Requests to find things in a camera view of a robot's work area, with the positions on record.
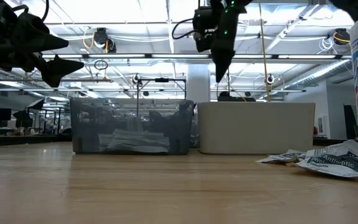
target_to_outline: antiseptic wipe packet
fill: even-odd
[[[288,163],[288,162],[299,162],[302,161],[306,156],[306,153],[296,151],[289,149],[286,153],[280,154],[280,155],[270,155],[268,158],[261,159],[256,162],[282,162],[282,163]]]
[[[346,141],[323,149],[309,150],[296,166],[338,177],[358,177],[358,143]]]

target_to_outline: white pillar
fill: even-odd
[[[207,65],[189,65],[187,73],[187,99],[195,103],[211,99],[210,72]]]

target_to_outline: plastic storage bin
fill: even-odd
[[[193,102],[72,98],[75,153],[188,154]]]

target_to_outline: desk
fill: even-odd
[[[264,156],[74,155],[0,147],[0,223],[358,223],[358,180]]]

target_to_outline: white wall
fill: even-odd
[[[307,87],[305,93],[290,93],[285,97],[285,101],[315,103],[314,125],[318,127],[318,118],[326,116],[326,137],[347,139],[343,106],[356,104],[354,85],[352,80],[341,84],[332,84],[333,81],[346,75],[349,76],[349,73],[339,74],[329,80],[322,81],[318,83],[317,87]]]
[[[306,87],[305,89],[306,92],[304,93],[288,94],[285,97],[285,101],[294,102],[294,103],[315,103],[316,111],[314,114],[314,126],[318,127],[318,118],[322,118],[325,116],[326,137],[331,138],[326,81],[319,82],[317,87]]]
[[[329,128],[331,138],[347,139],[344,105],[356,105],[356,94],[353,84],[333,85],[327,82],[328,106],[329,106]]]

